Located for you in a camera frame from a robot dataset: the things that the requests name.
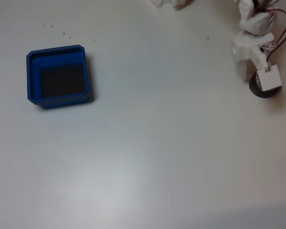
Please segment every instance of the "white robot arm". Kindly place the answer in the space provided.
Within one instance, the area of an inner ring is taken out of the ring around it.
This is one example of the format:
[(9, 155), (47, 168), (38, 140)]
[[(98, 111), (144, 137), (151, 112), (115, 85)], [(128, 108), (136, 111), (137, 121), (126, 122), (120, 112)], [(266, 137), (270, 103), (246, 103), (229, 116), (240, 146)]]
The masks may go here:
[[(174, 7), (182, 7), (186, 0), (150, 0), (157, 8), (164, 3)], [(282, 36), (274, 42), (271, 33), (276, 25), (277, 13), (284, 10), (275, 7), (279, 0), (234, 0), (239, 3), (241, 20), (240, 31), (232, 38), (232, 55), (235, 62), (251, 60), (257, 71), (251, 77), (251, 91), (262, 98), (277, 94), (282, 82), (277, 65), (269, 63), (271, 54), (286, 41), (286, 29)]]

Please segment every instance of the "blue container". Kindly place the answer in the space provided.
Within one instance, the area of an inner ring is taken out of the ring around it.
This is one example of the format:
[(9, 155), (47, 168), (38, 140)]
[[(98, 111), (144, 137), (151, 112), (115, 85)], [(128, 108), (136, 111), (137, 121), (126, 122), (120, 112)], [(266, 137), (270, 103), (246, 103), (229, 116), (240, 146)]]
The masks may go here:
[(28, 99), (45, 109), (90, 99), (85, 49), (80, 45), (27, 55)]

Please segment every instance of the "white block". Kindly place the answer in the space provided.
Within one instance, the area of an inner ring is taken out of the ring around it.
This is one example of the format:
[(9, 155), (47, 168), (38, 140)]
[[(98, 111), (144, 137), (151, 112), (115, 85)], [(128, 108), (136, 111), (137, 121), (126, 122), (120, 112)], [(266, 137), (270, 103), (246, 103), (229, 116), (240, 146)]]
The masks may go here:
[(269, 72), (265, 72), (265, 70), (258, 70), (257, 74), (263, 92), (282, 86), (277, 65), (271, 66), (271, 71)]

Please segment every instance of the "table surface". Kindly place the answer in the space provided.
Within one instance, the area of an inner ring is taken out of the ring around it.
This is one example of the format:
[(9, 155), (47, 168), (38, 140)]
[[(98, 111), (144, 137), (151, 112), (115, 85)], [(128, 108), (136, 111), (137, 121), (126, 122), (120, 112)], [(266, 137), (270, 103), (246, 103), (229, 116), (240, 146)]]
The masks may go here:
[[(286, 229), (286, 44), (259, 99), (238, 20), (231, 0), (0, 0), (0, 229)], [(26, 55), (73, 44), (96, 100), (43, 111)]]

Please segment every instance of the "white object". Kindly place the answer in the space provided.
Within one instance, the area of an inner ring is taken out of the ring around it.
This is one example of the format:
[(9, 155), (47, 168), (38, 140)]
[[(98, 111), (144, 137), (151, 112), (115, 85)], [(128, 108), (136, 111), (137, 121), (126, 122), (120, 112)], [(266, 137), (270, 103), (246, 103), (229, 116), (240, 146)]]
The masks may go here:
[(235, 62), (252, 60), (258, 70), (266, 69), (269, 65), (266, 55), (260, 48), (273, 40), (272, 33), (264, 36), (252, 36), (245, 31), (239, 32), (232, 38), (232, 55)]
[(155, 7), (160, 8), (165, 3), (171, 3), (174, 7), (185, 5), (186, 0), (151, 0)]
[(241, 20), (239, 27), (254, 35), (263, 35), (274, 29), (277, 20), (277, 13), (261, 12), (255, 13), (252, 0), (240, 0), (239, 11)]
[[(267, 8), (267, 3), (273, 1), (260, 0)], [(232, 56), (235, 62), (251, 60), (260, 75), (260, 83), (263, 91), (281, 86), (282, 82), (277, 66), (267, 62), (263, 46), (270, 46), (274, 41), (271, 31), (277, 20), (276, 13), (255, 12), (252, 0), (240, 0), (239, 11), (241, 20), (239, 27), (242, 29), (238, 35), (232, 38)]]
[(257, 76), (263, 92), (282, 86), (277, 65), (271, 66), (270, 71), (268, 72), (266, 72), (264, 69), (258, 70)]

